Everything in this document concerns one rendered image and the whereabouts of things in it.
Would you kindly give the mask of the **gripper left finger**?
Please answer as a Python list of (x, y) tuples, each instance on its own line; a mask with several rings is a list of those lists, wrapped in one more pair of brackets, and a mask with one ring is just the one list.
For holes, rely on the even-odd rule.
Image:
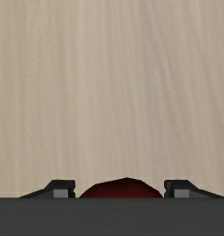
[(75, 198), (75, 188), (75, 180), (52, 180), (43, 189), (23, 195), (23, 198)]

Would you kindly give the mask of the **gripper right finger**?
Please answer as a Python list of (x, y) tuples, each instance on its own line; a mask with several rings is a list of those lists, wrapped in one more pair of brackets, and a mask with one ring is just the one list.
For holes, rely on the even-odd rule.
[(188, 180), (165, 180), (165, 198), (222, 198), (206, 190), (197, 188)]

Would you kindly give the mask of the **red tomato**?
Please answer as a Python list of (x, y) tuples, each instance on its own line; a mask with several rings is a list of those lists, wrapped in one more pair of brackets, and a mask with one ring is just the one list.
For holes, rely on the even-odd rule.
[(80, 198), (162, 198), (161, 193), (141, 180), (122, 178), (89, 187)]

